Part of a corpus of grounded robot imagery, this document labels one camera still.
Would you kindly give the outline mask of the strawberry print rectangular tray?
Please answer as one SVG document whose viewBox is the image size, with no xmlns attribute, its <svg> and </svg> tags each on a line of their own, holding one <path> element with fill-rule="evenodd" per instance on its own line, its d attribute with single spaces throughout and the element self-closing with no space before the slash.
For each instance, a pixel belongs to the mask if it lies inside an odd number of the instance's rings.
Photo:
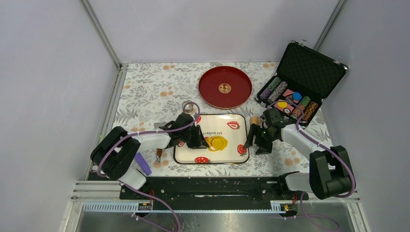
<svg viewBox="0 0 410 232">
<path fill-rule="evenodd" d="M 175 147 L 174 159 L 179 164 L 239 164 L 249 159 L 249 152 L 244 149 L 247 140 L 245 118 L 239 114 L 209 114 L 197 119 L 204 137 L 222 136 L 228 140 L 222 151 L 212 152 L 206 149 L 190 149 L 182 144 Z"/>
</svg>

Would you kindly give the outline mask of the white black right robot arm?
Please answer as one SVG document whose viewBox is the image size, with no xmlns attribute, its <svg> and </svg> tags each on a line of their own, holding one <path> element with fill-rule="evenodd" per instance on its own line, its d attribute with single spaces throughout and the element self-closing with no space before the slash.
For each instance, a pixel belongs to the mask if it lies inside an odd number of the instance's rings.
<svg viewBox="0 0 410 232">
<path fill-rule="evenodd" d="M 294 121 L 286 119 L 277 108 L 270 108 L 261 117 L 250 118 L 250 129 L 244 148 L 257 146 L 256 154 L 272 152 L 273 142 L 290 144 L 309 161 L 309 171 L 290 172 L 278 178 L 277 192 L 289 199 L 294 194 L 311 192 L 323 200 L 351 196 L 356 188 L 347 150 L 343 146 L 326 147 Z"/>
</svg>

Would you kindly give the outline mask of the yellow dough piece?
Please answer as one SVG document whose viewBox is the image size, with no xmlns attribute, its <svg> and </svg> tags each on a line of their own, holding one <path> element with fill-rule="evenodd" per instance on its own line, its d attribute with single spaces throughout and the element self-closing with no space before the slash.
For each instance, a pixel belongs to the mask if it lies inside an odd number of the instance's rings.
<svg viewBox="0 0 410 232">
<path fill-rule="evenodd" d="M 211 137 L 205 137 L 205 140 L 206 140 L 206 142 L 207 142 L 208 145 L 209 145 L 209 148 L 208 148 L 208 149 L 209 149 L 210 151 L 212 151 L 212 152 L 219 151 L 219 150 L 213 150 L 213 149 L 212 149 L 212 146 L 210 145 L 210 138 L 211 138 Z"/>
</svg>

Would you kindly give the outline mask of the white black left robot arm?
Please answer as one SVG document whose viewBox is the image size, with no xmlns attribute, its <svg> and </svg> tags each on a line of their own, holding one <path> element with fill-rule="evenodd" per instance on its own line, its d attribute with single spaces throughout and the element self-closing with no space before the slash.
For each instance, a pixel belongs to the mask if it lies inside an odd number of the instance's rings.
<svg viewBox="0 0 410 232">
<path fill-rule="evenodd" d="M 121 126 L 114 127 L 94 148 L 90 159 L 97 165 L 98 172 L 124 184 L 137 198 L 143 199 L 149 195 L 150 186 L 146 176 L 132 167 L 135 155 L 145 150 L 168 149 L 180 143 L 190 149 L 209 148 L 196 119 L 186 113 L 153 131 L 129 134 Z"/>
</svg>

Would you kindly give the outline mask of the clear tape roll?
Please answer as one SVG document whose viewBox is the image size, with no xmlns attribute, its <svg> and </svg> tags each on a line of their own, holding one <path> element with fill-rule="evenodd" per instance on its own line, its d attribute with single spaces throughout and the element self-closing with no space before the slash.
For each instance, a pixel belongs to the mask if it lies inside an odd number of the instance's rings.
<svg viewBox="0 0 410 232">
<path fill-rule="evenodd" d="M 192 114 L 194 112 L 194 104 L 192 101 L 185 101 L 182 103 L 182 110 L 186 114 Z"/>
</svg>

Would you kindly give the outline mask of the metal scraper wooden handle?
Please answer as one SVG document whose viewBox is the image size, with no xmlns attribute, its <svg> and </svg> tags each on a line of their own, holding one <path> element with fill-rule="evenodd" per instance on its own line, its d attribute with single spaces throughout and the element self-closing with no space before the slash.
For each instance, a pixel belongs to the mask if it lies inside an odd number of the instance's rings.
<svg viewBox="0 0 410 232">
<path fill-rule="evenodd" d="M 162 127 L 164 125 L 165 125 L 165 123 L 154 123 L 154 128 L 156 130 L 158 130 L 160 127 Z M 156 163 L 161 162 L 162 152 L 163 152 L 163 149 L 157 149 L 157 151 L 156 151 Z"/>
</svg>

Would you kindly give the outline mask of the wooden dough roller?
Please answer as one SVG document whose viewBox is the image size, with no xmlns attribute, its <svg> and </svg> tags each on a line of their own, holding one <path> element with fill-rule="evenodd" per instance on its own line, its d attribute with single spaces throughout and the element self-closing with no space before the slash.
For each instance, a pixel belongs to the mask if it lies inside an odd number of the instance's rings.
<svg viewBox="0 0 410 232">
<path fill-rule="evenodd" d="M 262 121 L 261 121 L 261 119 L 260 119 L 259 116 L 252 116 L 252 117 L 249 119 L 249 123 L 250 123 L 251 125 L 252 125 L 252 124 L 255 124 L 255 125 L 257 125 L 257 126 L 260 126 L 261 123 L 262 123 Z"/>
</svg>

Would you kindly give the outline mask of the round yellow dough wrapper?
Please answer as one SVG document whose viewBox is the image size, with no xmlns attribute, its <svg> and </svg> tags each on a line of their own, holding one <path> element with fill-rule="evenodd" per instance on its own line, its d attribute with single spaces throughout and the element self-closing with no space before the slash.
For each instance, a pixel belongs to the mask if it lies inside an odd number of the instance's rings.
<svg viewBox="0 0 410 232">
<path fill-rule="evenodd" d="M 228 141 L 221 136 L 213 136 L 210 138 L 210 145 L 213 150 L 223 150 L 226 148 Z"/>
</svg>

